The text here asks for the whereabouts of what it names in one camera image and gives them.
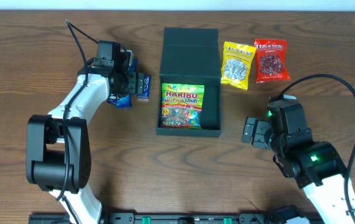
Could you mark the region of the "red snack bag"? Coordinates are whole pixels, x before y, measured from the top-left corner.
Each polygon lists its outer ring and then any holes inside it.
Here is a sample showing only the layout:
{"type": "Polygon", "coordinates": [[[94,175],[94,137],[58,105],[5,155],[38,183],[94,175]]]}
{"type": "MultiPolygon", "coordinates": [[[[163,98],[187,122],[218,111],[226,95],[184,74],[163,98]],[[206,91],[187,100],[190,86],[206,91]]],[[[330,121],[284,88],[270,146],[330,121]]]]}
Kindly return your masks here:
{"type": "Polygon", "coordinates": [[[281,39],[255,39],[257,83],[291,80],[285,65],[288,42],[281,39]]]}

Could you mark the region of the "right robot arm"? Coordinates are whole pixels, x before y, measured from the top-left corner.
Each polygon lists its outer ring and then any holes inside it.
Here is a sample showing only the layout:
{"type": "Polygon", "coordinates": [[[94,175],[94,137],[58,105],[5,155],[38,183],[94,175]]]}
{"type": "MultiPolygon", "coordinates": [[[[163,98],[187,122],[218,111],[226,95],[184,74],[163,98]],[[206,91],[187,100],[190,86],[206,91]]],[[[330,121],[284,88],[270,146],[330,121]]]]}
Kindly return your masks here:
{"type": "Polygon", "coordinates": [[[355,193],[335,147],[313,140],[305,118],[245,121],[242,142],[273,152],[273,162],[294,179],[325,223],[355,223],[355,193]]]}

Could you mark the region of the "Haribo gummy candy bag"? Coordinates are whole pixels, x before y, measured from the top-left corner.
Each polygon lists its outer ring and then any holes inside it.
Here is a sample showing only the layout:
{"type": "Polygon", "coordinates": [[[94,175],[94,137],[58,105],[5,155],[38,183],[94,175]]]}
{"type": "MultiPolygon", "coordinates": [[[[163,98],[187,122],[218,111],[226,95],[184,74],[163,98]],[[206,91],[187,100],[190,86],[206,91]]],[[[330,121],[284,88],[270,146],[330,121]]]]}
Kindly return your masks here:
{"type": "Polygon", "coordinates": [[[160,126],[201,129],[204,85],[163,83],[160,126]]]}

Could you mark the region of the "blue Oreo cookie pack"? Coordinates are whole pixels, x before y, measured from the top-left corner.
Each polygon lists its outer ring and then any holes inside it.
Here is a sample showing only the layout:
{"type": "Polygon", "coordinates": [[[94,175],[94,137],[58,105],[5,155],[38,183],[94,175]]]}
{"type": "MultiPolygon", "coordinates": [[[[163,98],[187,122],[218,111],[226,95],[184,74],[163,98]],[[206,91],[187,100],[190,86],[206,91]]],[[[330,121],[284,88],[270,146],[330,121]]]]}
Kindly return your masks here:
{"type": "MultiPolygon", "coordinates": [[[[129,72],[135,72],[138,64],[138,60],[135,57],[133,59],[132,65],[129,66],[129,72]]],[[[116,102],[115,108],[123,109],[123,108],[131,108],[131,95],[121,96],[120,99],[116,102]]]]}

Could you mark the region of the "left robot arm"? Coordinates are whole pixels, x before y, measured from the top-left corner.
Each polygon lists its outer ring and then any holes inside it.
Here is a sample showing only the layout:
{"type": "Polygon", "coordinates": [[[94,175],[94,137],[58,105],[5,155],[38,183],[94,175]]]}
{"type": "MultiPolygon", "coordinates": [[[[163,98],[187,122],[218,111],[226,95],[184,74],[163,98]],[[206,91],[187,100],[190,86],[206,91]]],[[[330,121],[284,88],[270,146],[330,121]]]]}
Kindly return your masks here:
{"type": "Polygon", "coordinates": [[[27,123],[26,178],[50,193],[68,213],[69,223],[98,223],[102,203],[88,183],[92,158],[88,124],[112,94],[142,94],[144,74],[113,67],[81,70],[71,92],[46,115],[27,123]]]}

